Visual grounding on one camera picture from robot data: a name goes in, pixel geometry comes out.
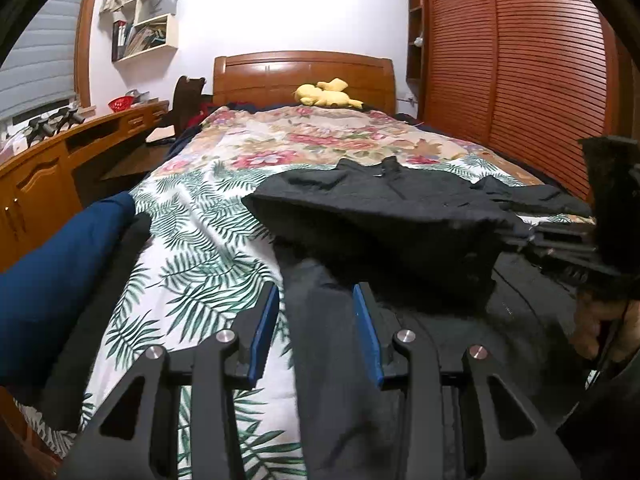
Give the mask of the blue sleeve forearm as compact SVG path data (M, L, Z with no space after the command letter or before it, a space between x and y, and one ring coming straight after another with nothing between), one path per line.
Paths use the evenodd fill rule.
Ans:
M1 274L1 385L22 403L47 382L82 300L135 213L127 192L99 200Z

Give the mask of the right hand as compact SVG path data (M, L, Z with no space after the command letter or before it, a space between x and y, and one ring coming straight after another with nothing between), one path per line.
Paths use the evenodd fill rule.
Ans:
M604 302L580 292L574 315L575 329L570 343L585 359L594 359L605 342L604 330L613 322L622 321L620 332L608 350L613 362L623 362L639 350L639 301Z

